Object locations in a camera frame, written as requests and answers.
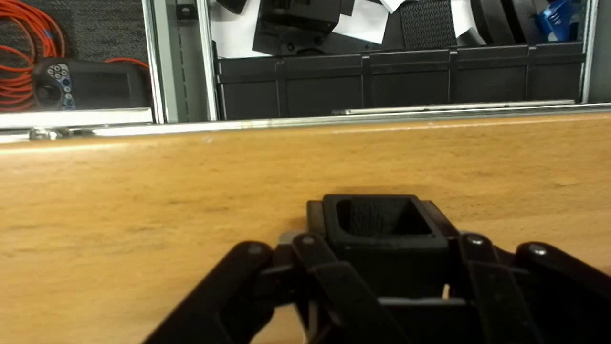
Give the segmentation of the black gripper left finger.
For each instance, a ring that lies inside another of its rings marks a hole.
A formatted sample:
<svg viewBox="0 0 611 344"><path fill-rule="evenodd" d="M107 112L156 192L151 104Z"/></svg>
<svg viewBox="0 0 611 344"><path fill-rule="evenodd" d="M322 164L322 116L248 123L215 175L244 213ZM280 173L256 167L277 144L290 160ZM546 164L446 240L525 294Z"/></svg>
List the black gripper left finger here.
<svg viewBox="0 0 611 344"><path fill-rule="evenodd" d="M410 344L372 288L317 234L235 244L143 344L250 344L292 305L307 344Z"/></svg>

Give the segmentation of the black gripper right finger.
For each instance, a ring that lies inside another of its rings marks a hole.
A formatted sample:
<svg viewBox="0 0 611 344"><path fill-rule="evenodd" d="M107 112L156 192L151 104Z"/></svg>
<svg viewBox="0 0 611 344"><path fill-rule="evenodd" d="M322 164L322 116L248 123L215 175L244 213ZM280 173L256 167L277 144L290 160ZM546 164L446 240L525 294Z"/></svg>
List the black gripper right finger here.
<svg viewBox="0 0 611 344"><path fill-rule="evenodd" d="M542 242L513 252L490 238L456 238L483 344L611 344L611 276Z"/></svg>

